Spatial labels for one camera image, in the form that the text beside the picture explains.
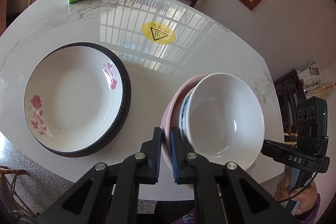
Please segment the person's right hand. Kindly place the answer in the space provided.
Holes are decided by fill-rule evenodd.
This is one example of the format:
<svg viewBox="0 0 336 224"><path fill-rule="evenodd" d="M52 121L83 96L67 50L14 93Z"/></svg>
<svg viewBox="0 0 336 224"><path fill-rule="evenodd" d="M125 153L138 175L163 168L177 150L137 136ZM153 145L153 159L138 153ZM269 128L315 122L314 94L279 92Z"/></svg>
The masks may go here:
<svg viewBox="0 0 336 224"><path fill-rule="evenodd" d="M278 183L276 193L274 195L277 201L287 199L294 196L302 190L302 188L297 188L290 193L288 192L289 186L289 173L287 172L284 178ZM300 206L296 211L297 215L305 213L313 208L316 200L318 198L318 192L315 182L312 182L301 194L292 198L292 201L299 201Z"/></svg>

